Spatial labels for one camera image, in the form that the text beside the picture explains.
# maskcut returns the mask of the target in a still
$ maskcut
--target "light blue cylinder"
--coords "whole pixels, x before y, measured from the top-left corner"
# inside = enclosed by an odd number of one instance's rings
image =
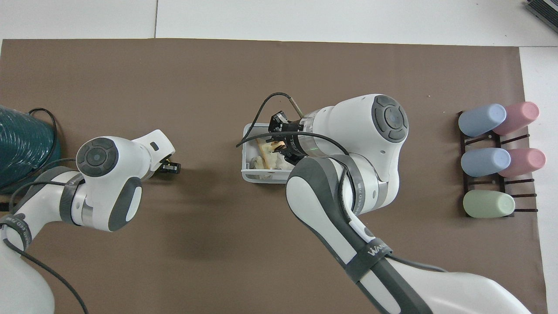
[[[493,103],[465,111],[459,116],[459,128],[468,136],[479,136],[499,126],[506,119],[506,109]]]
[[[511,161],[512,158],[505,149],[473,149],[461,157],[461,168],[471,177],[482,177],[504,170]]]

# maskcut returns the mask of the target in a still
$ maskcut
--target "pink cylinder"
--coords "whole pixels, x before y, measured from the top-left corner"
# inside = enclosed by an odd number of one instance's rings
[[[502,124],[495,127],[496,134],[506,135],[526,127],[538,118],[539,111],[536,104],[532,102],[520,102],[506,107],[506,119]]]
[[[509,164],[509,167],[498,173],[506,178],[533,172],[541,169],[546,163],[544,153],[535,148],[510,149],[508,153],[512,158],[512,162]]]

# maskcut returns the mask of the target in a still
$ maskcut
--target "brown table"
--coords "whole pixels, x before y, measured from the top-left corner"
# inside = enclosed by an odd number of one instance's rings
[[[145,183],[136,218],[109,234],[63,223],[29,252],[91,313],[376,313],[290,212],[283,185],[247,183],[234,144],[270,93],[304,112],[380,92],[410,120],[401,188],[365,224],[405,258],[492,278],[546,313],[536,213],[464,217],[456,113],[522,101],[516,47],[232,40],[4,40],[0,103],[56,114],[65,156],[102,135],[161,129],[182,163]],[[285,110],[272,100],[261,122]],[[56,279],[56,313],[79,306]]]

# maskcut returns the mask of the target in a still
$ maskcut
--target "white robotic arm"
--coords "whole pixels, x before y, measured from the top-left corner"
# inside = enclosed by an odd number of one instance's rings
[[[56,167],[35,182],[15,208],[0,219],[2,239],[25,251],[51,221],[65,221],[116,231],[134,217],[141,181],[148,179],[175,152],[168,138],[153,131],[132,141],[113,136],[85,143],[76,157],[79,172]],[[178,164],[175,173],[180,171]],[[7,244],[0,243],[0,313],[54,313],[54,297],[46,281]]]
[[[284,141],[280,152],[296,164],[286,187],[291,210],[382,313],[529,313],[490,279],[423,265],[430,269],[425,270],[395,258],[358,219],[390,204],[399,189],[397,165],[408,121],[393,98],[355,97],[298,121],[288,121],[280,112],[272,117],[269,131],[324,135],[350,153],[339,155],[336,145],[311,136],[272,136]]]

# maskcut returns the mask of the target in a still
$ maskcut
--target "black strap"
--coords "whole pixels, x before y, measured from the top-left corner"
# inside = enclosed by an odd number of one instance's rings
[[[364,245],[353,259],[345,266],[345,272],[354,283],[359,282],[372,266],[376,265],[393,250],[379,238],[375,238]]]
[[[78,190],[78,186],[80,184],[85,183],[85,179],[81,173],[76,174],[73,178],[71,178],[64,189],[62,190],[62,196],[60,197],[60,218],[62,221],[67,223],[73,223],[76,226],[79,226],[71,217],[71,204],[75,197],[75,192]]]
[[[20,234],[21,242],[23,243],[23,250],[25,251],[29,244],[31,244],[31,231],[29,230],[29,226],[27,222],[25,222],[25,215],[23,213],[19,213],[16,215],[7,214],[0,218],[0,227],[6,225]]]

